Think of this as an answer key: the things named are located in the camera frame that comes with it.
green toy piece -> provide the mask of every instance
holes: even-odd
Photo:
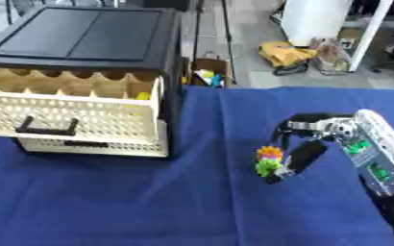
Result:
[[[263,159],[256,164],[257,173],[263,178],[272,175],[281,167],[283,167],[283,165],[279,161],[271,159]]]

yellow bag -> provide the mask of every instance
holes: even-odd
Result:
[[[259,54],[278,67],[309,60],[316,57],[317,51],[295,48],[289,42],[264,42],[259,46]]]

gray floor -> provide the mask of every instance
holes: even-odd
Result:
[[[285,77],[272,75],[272,68],[257,52],[260,42],[284,40],[278,25],[270,19],[270,13],[276,9],[279,0],[227,0],[234,37],[234,61],[237,81],[241,87],[270,88],[277,86],[336,86],[394,88],[394,71],[374,74],[368,69],[368,62],[358,72],[346,76],[327,77],[311,69],[307,74]],[[5,8],[0,0],[0,32],[7,27]],[[224,39],[224,21],[220,0],[206,0],[202,18],[199,56],[213,51],[228,59],[226,40]],[[195,11],[184,13],[184,55],[191,56],[195,26]]]

blue cloth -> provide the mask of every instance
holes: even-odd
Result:
[[[394,91],[189,88],[175,160],[26,154],[0,137],[0,246],[394,246],[349,161],[333,148],[268,185],[255,150],[297,112],[380,112]]]

black lid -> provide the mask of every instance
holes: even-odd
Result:
[[[0,34],[0,67],[163,70],[177,22],[169,10],[41,7]]]

